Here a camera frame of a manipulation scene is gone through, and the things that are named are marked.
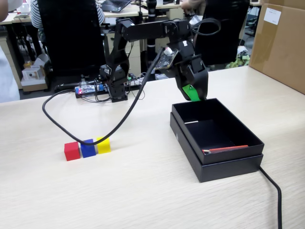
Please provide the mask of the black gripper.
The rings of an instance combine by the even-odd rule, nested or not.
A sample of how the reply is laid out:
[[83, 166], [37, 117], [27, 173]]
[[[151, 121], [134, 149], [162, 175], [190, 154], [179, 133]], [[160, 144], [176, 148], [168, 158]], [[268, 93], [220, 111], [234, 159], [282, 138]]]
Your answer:
[[195, 54], [193, 43], [189, 40], [169, 42], [168, 47], [178, 51], [173, 60], [173, 70], [178, 89], [185, 100], [190, 101], [184, 87], [195, 88], [200, 100], [205, 100], [208, 94], [208, 71], [200, 54]]

